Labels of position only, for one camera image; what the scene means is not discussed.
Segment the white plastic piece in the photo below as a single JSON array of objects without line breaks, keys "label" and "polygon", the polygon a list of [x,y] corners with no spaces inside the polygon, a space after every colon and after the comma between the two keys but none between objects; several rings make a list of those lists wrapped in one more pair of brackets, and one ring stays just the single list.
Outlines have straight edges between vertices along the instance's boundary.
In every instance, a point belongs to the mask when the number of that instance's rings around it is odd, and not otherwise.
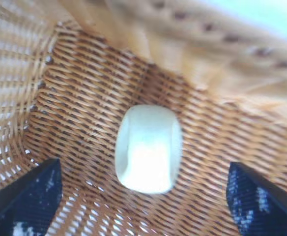
[{"label": "white plastic piece", "polygon": [[160,106],[134,106],[117,135],[117,177],[129,189],[165,193],[174,186],[181,152],[181,128],[174,112]]}]

